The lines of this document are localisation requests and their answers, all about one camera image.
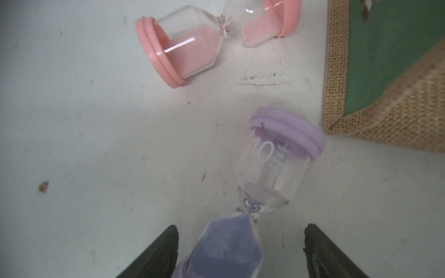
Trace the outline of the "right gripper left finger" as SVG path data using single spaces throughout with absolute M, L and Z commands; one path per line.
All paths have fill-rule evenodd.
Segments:
M 178 243 L 177 227 L 168 226 L 117 278 L 171 278 Z

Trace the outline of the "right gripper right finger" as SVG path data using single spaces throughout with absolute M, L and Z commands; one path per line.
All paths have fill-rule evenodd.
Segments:
M 317 225 L 308 224 L 304 235 L 310 278 L 368 278 Z

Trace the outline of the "purple hourglass pile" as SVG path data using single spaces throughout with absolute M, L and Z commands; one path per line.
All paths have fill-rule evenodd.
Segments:
M 260 107 L 250 119 L 250 137 L 235 165 L 240 205 L 234 215 L 211 220 L 175 278 L 255 278 L 262 267 L 258 218 L 286 206 L 326 139 L 291 112 Z

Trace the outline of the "pink hourglass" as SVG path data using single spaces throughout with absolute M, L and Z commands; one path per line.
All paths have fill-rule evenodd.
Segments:
M 227 1 L 220 16 L 186 5 L 162 17 L 136 20 L 136 34 L 155 71 L 171 88 L 212 67 L 227 40 L 255 47 L 292 34 L 301 1 Z

